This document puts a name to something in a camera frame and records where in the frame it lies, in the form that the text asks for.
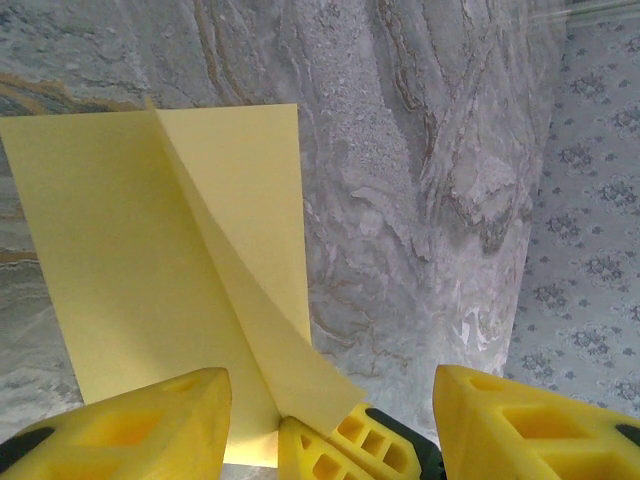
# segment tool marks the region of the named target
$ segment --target patterned wallpaper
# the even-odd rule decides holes
[[[640,417],[640,19],[568,31],[506,375]]]

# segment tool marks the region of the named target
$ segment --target gray marble surface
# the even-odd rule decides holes
[[[507,357],[562,3],[5,0],[0,109],[298,103],[314,344],[435,438],[435,366]],[[0,279],[5,438],[80,397],[4,158]]]

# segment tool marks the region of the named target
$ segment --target yellow paper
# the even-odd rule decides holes
[[[78,383],[91,403],[226,367],[225,462],[275,466],[281,415],[329,433],[363,396],[308,342],[295,109],[158,115],[0,119]]]

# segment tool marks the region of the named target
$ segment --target marble veining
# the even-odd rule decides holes
[[[435,438],[435,366],[507,357],[561,4],[7,0],[0,109],[298,103],[314,344]],[[0,278],[5,438],[80,402],[5,158]]]

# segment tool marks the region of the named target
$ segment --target floral wallpaper pattern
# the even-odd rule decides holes
[[[640,19],[568,31],[506,376],[640,417]]]

